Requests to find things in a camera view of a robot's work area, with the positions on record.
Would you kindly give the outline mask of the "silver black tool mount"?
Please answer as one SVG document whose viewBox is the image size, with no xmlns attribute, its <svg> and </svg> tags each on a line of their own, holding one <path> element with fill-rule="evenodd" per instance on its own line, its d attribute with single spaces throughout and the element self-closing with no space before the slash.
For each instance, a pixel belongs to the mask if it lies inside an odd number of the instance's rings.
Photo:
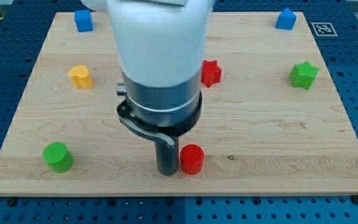
<svg viewBox="0 0 358 224">
<path fill-rule="evenodd" d="M 134 134 L 174 147 L 177 137 L 198 121 L 202 105 L 200 71 L 187 77 L 132 77 L 122 72 L 116 92 L 124 96 L 117 106 L 119 121 Z"/>
</svg>

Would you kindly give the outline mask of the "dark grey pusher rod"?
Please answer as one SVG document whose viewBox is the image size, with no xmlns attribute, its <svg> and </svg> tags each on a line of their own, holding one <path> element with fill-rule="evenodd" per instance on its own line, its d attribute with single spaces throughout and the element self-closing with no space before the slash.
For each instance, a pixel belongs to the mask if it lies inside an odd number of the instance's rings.
<svg viewBox="0 0 358 224">
<path fill-rule="evenodd" d="M 155 140 L 158 171 L 163 175 L 173 175 L 179 167 L 178 138 L 160 134 Z"/>
</svg>

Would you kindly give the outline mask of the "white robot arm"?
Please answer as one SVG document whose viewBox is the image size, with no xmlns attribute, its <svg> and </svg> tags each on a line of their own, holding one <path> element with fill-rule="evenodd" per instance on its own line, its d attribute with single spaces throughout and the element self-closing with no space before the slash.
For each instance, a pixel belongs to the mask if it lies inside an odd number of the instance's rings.
<svg viewBox="0 0 358 224">
<path fill-rule="evenodd" d="M 87 0 L 111 21 L 123 81 L 120 122 L 155 144 L 158 171 L 179 167 L 178 139 L 198 121 L 208 21 L 214 3 Z"/>
</svg>

